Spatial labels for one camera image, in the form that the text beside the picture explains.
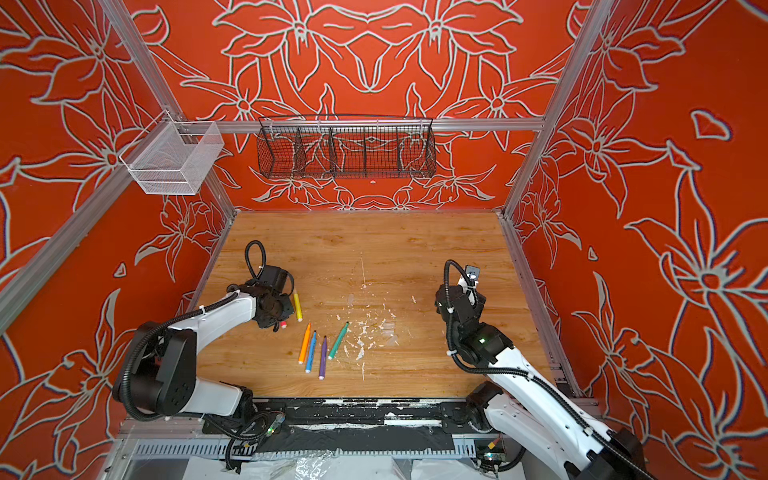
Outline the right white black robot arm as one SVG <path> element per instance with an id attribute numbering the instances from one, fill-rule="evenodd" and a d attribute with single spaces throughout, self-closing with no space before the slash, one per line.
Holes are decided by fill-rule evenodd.
<path id="1" fill-rule="evenodd" d="M 510 338 L 481 321 L 484 304 L 466 285 L 443 284 L 435 298 L 448 355 L 464 372 L 487 379 L 471 401 L 481 422 L 519 444 L 539 478 L 650 478 L 639 440 L 560 392 Z"/>

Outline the purple marker pen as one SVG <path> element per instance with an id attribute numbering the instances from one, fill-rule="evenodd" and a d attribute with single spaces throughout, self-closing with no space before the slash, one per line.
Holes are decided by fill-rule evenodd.
<path id="1" fill-rule="evenodd" d="M 323 337 L 322 345 L 321 345 L 321 351 L 320 351 L 320 360 L 319 360 L 319 373 L 318 373 L 318 379 L 324 380 L 326 377 L 326 365 L 327 365 L 327 359 L 328 359 L 328 339 L 327 336 Z"/>

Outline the yellow marker pen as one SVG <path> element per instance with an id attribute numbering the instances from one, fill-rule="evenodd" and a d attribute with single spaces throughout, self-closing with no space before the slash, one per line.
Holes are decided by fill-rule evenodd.
<path id="1" fill-rule="evenodd" d="M 298 322 L 303 322 L 304 317 L 303 317 L 303 312 L 302 312 L 302 307 L 301 307 L 301 302 L 300 302 L 300 297 L 298 292 L 296 291 L 293 292 L 292 299 L 293 299 L 296 319 Z"/>

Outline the green marker pen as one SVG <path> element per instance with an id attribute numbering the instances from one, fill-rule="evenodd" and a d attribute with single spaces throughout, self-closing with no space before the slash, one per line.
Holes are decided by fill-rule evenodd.
<path id="1" fill-rule="evenodd" d="M 333 346 L 331 347 L 330 352 L 328 353 L 328 356 L 327 356 L 328 360 L 333 360 L 337 356 L 337 352 L 343 343 L 343 339 L 346 333 L 348 332 L 348 329 L 349 329 L 349 323 L 346 322 L 344 326 L 341 328 Z"/>

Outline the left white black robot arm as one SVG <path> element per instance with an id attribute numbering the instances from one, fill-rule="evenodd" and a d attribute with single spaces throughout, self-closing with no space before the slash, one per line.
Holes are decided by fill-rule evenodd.
<path id="1" fill-rule="evenodd" d="M 256 277 L 231 285 L 220 300 L 163 323 L 146 322 L 131 340 L 112 396 L 138 421 L 198 415 L 245 423 L 256 417 L 244 386 L 198 376 L 198 355 L 234 328 L 255 323 L 278 331 L 295 309 L 286 270 L 266 265 Z"/>

